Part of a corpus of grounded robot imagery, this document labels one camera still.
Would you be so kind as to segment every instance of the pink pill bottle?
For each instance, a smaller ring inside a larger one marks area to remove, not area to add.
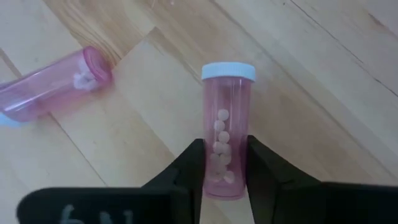
[[[85,47],[23,78],[0,84],[0,124],[19,126],[111,82],[111,69]]]
[[[252,65],[210,63],[202,68],[204,83],[205,195],[220,200],[244,196]]]

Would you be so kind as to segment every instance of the wood grain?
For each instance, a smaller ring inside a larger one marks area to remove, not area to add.
[[[5,0],[0,81],[87,45],[114,84],[0,127],[0,216],[47,186],[141,186],[202,137],[201,66],[251,63],[250,132],[321,180],[398,183],[393,0]],[[202,223],[253,223],[248,198],[204,198]]]

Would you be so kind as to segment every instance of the pill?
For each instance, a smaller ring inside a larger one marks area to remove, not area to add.
[[[213,152],[217,153],[217,154],[223,153],[223,143],[214,142],[214,144],[213,144]]]
[[[218,119],[222,121],[226,121],[229,118],[229,112],[226,109],[221,109],[217,113]]]
[[[227,143],[229,141],[229,134],[226,131],[222,131],[218,134],[218,140],[221,143]]]
[[[216,131],[224,131],[225,124],[224,121],[216,120],[214,122],[214,130]]]
[[[215,154],[215,153],[212,153],[212,154],[210,155],[210,162],[211,162],[212,164],[220,164],[220,163],[221,163],[221,162],[220,162],[220,156],[217,155],[217,154]]]
[[[209,174],[207,175],[207,179],[212,182],[219,182],[223,179],[223,175],[217,172],[209,172]]]
[[[220,161],[221,160],[212,161],[212,163],[209,164],[208,169],[211,172],[216,172],[224,175],[226,172],[226,166],[223,165]]]
[[[98,87],[98,82],[91,72],[76,73],[73,75],[73,86],[78,90],[94,90]]]
[[[235,181],[235,174],[232,171],[227,171],[225,172],[225,176],[224,176],[224,180],[225,182],[232,184]]]
[[[231,155],[231,146],[228,143],[222,143],[221,153],[225,155]]]
[[[220,155],[220,158],[219,158],[219,160],[220,160],[220,164],[222,164],[222,165],[228,165],[228,164],[230,164],[231,163],[231,156],[230,155],[226,155],[226,154],[221,154]]]

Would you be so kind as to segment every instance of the black plastic part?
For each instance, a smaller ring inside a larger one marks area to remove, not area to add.
[[[115,224],[183,224],[189,220],[175,215],[175,201],[187,195],[186,190],[176,187],[43,189],[23,199],[17,217],[22,224],[111,224],[108,220]],[[189,212],[189,205],[185,206],[185,212]]]
[[[194,140],[163,172],[149,181],[142,188],[171,184],[183,187],[189,192],[192,204],[192,220],[199,224],[203,179],[205,178],[205,145],[202,139]],[[183,210],[176,211],[186,215]]]
[[[320,182],[254,136],[246,180],[256,224],[398,223],[397,187]]]

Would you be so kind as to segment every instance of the bottle cap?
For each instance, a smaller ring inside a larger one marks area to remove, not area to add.
[[[13,119],[7,117],[5,114],[0,113],[0,125],[8,127],[21,127],[22,123],[14,121]]]
[[[241,62],[215,62],[203,66],[202,80],[216,77],[242,77],[256,81],[256,69],[252,65]]]

